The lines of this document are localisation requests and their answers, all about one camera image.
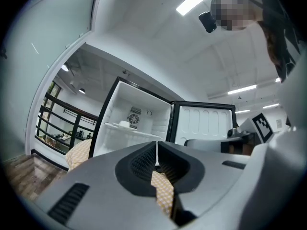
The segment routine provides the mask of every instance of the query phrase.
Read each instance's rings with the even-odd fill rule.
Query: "dark hair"
[[[259,21],[258,25],[262,28],[265,40],[267,41],[267,49],[268,54],[273,62],[273,64],[277,68],[277,72],[279,72],[278,68],[281,68],[280,60],[277,58],[277,43],[276,43],[276,35],[265,25],[263,21]]]

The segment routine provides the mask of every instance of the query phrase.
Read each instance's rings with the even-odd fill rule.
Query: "refrigerator shelf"
[[[116,129],[116,130],[121,130],[121,131],[126,131],[126,132],[130,132],[130,133],[134,133],[134,134],[137,134],[137,135],[141,135],[141,136],[146,136],[146,137],[155,137],[155,138],[160,138],[160,136],[156,136],[156,135],[152,135],[152,134],[148,134],[148,133],[143,133],[143,132],[139,132],[139,131],[136,131],[136,130],[127,130],[127,129],[124,129],[124,128],[120,128],[120,127],[116,127],[112,124],[109,124],[109,123],[104,123],[104,125],[108,128],[111,128],[111,129]]]

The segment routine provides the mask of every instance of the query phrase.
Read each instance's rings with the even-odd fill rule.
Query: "black railing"
[[[94,133],[94,128],[91,129],[89,127],[80,125],[80,121],[84,122],[84,125],[89,124],[87,126],[94,126],[96,125],[98,120],[97,116],[80,110],[68,103],[65,103],[48,93],[46,93],[45,97],[56,103],[57,105],[63,107],[63,113],[65,113],[66,118],[62,117],[59,112],[56,113],[55,110],[51,110],[45,106],[41,106],[39,111],[40,115],[38,115],[38,124],[36,125],[37,132],[35,138],[37,138],[53,150],[60,152],[61,154],[66,154],[66,152],[73,148],[76,144],[76,140],[82,141],[92,138],[91,135]],[[54,117],[61,120],[61,127],[59,127],[59,122],[52,121],[54,120]]]

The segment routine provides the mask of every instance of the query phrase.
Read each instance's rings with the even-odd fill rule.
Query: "ceiling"
[[[100,0],[95,38],[87,44],[107,51],[112,43],[115,44],[115,38],[121,38],[127,43],[127,51],[133,47],[147,57],[150,52],[149,61],[159,58],[156,65],[163,65],[157,68],[157,71],[163,72],[153,78],[171,88],[172,85],[167,85],[160,76],[173,72],[176,75],[170,79],[180,83],[185,79],[184,88],[190,88],[190,94],[199,92],[196,96],[198,101],[235,104],[237,110],[259,109],[277,102],[275,95],[281,84],[275,83],[277,72],[268,56],[261,28],[253,24],[245,30],[230,32],[218,27],[209,34],[198,20],[198,15],[209,10],[211,0],[200,3],[185,16],[176,11],[182,1]],[[103,40],[106,35],[111,38],[109,41]],[[116,51],[109,54],[123,58],[125,62],[130,61]],[[150,75],[136,63],[134,61],[131,65]],[[230,90],[252,84],[258,85],[256,90],[227,95]],[[174,87],[172,91],[183,96],[182,86]]]
[[[70,71],[60,70],[58,72],[58,76],[64,83],[76,93],[78,93],[79,88],[84,88],[87,97],[100,102],[105,101],[117,76],[132,81],[170,101],[175,99],[175,97],[165,93],[148,81],[125,71],[119,65],[81,48],[65,64]]]

